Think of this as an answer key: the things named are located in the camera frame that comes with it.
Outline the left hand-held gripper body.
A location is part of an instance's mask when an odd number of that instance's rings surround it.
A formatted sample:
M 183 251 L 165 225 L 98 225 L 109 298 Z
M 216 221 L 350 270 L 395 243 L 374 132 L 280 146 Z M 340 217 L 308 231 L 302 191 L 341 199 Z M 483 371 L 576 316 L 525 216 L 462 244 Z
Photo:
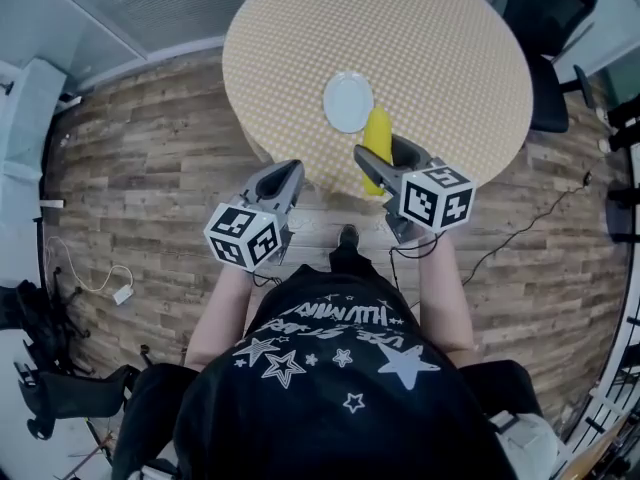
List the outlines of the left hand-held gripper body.
M 280 265 L 293 236 L 288 216 L 294 207 L 295 197 L 266 199 L 241 193 L 216 207 L 203 234 L 221 263 L 247 272 L 265 262 Z

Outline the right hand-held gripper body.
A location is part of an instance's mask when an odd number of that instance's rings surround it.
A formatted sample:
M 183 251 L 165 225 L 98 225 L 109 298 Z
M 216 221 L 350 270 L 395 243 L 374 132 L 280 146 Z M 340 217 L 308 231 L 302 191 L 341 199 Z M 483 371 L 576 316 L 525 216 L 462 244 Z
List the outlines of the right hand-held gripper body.
M 440 234 L 469 221 L 476 183 L 448 165 L 421 170 L 393 169 L 391 198 L 385 220 L 399 244 L 415 240 L 422 231 Z

